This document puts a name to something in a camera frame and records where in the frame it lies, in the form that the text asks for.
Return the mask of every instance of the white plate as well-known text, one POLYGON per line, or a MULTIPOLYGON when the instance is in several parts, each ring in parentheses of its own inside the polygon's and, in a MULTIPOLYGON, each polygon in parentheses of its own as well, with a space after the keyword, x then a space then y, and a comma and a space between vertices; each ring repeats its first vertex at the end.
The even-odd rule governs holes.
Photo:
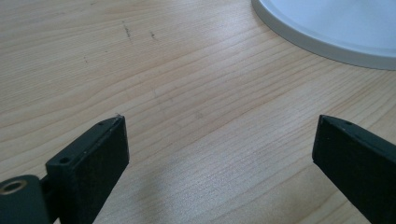
POLYGON ((318 55, 396 70, 396 0, 252 0, 276 33, 318 55))

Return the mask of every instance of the light wood tabletop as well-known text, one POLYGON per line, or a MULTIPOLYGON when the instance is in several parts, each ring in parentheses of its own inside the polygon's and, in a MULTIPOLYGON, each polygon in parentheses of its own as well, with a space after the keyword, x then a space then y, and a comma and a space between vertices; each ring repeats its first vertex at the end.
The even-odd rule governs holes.
POLYGON ((318 116, 396 143, 396 72, 271 31, 250 0, 0 2, 0 180, 126 118, 94 223, 368 223, 312 162, 318 116))

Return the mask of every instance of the screw hole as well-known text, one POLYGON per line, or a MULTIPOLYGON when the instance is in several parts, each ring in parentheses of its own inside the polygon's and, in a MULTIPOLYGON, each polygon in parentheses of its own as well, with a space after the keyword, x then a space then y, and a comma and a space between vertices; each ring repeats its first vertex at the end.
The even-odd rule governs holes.
POLYGON ((8 195, 23 189, 27 185, 26 180, 15 180, 12 181, 0 189, 0 194, 8 195))
POLYGON ((65 164, 65 163, 70 162, 70 159, 67 158, 67 157, 64 157, 64 158, 61 158, 61 159, 59 160, 59 162, 60 162, 61 164, 65 164))

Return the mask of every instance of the wood grain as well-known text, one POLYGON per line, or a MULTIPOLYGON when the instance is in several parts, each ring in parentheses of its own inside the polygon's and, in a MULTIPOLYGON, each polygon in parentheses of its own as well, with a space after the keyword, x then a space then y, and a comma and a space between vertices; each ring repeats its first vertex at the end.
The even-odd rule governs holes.
POLYGON ((0 2, 0 179, 122 114, 95 223, 368 223, 311 159, 319 114, 395 143, 396 72, 295 47, 250 1, 0 2))

